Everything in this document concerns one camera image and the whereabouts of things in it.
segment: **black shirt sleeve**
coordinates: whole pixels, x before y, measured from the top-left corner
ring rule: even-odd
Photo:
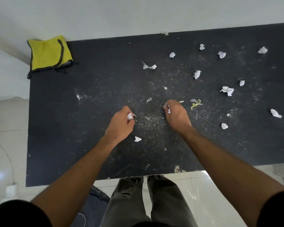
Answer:
[[[284,191],[265,202],[257,221],[257,227],[284,226]]]
[[[43,210],[23,200],[12,200],[0,204],[0,226],[52,227]]]

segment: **white tile floor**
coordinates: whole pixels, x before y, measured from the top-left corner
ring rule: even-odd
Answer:
[[[18,198],[31,200],[46,186],[25,187],[28,100],[9,99],[0,101],[0,202],[5,197],[5,187],[16,183]],[[284,184],[284,164],[257,166]],[[245,226],[244,222],[217,189],[204,171],[166,174],[184,195],[199,226]],[[144,177],[143,200],[150,216],[151,201]],[[118,179],[95,182],[95,186],[111,196]]]

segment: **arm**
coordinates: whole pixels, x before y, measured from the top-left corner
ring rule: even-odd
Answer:
[[[70,226],[102,164],[112,149],[133,131],[135,121],[127,121],[128,113],[132,112],[127,106],[117,112],[97,145],[31,201],[46,213],[53,227]]]
[[[186,110],[177,101],[169,100],[163,108],[170,126],[183,137],[246,225],[256,226],[264,203],[284,191],[284,186],[199,134],[191,126]]]

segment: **hand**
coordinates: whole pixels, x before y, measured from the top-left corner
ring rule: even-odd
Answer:
[[[184,129],[191,127],[188,114],[178,101],[168,100],[163,106],[163,109],[166,114],[167,122],[176,132],[181,134]]]
[[[124,140],[132,131],[135,120],[127,121],[128,113],[132,113],[128,106],[124,106],[121,111],[114,114],[105,131],[105,137],[112,141],[115,145]]]

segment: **white wall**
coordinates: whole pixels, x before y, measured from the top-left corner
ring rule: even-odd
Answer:
[[[29,65],[0,50],[0,99],[29,98]]]
[[[0,38],[30,57],[27,39],[121,37],[284,22],[284,0],[0,0]]]

